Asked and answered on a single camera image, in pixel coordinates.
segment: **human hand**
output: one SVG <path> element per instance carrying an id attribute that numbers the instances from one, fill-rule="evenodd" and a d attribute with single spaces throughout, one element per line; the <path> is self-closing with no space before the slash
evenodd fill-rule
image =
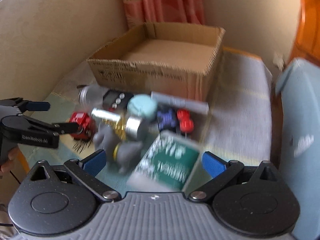
<path id="1" fill-rule="evenodd" d="M 11 171 L 14 167 L 14 159 L 18 156 L 19 148 L 15 147 L 8 153 L 8 161 L 1 165 L 0 176 Z"/>

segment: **wall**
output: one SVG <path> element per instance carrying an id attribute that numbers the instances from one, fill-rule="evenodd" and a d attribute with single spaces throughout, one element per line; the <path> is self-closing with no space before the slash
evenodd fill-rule
<path id="1" fill-rule="evenodd" d="M 126 29 L 121 0 L 1 0 L 0 98 L 42 100 Z"/>
<path id="2" fill-rule="evenodd" d="M 203 0 L 206 23 L 226 29 L 225 45 L 262 57 L 274 76 L 274 52 L 291 52 L 300 0 Z"/>

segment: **gray plush toy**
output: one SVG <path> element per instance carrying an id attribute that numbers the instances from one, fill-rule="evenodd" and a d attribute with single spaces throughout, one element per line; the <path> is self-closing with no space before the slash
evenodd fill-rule
<path id="1" fill-rule="evenodd" d="M 107 163 L 115 162 L 119 173 L 126 173 L 130 166 L 137 165 L 141 159 L 142 142 L 121 142 L 112 127 L 100 123 L 93 137 L 95 150 L 103 149 L 107 154 Z"/>

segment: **metal screw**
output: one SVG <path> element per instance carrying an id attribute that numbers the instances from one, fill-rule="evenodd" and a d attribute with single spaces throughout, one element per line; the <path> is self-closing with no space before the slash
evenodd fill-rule
<path id="1" fill-rule="evenodd" d="M 158 195 L 152 195 L 150 198 L 153 199 L 153 200 L 157 200 L 160 197 Z"/>
<path id="2" fill-rule="evenodd" d="M 204 199 L 207 194 L 203 191 L 194 191 L 190 194 L 190 197 L 193 199 Z"/>
<path id="3" fill-rule="evenodd" d="M 106 199 L 115 199 L 119 196 L 119 193 L 114 190 L 108 190 L 102 194 Z"/>

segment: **pink curtain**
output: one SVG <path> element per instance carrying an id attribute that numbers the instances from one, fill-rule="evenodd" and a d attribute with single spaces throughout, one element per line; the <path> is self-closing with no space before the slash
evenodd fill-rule
<path id="1" fill-rule="evenodd" d="M 123 0 L 129 28 L 142 22 L 204 24 L 202 0 Z"/>

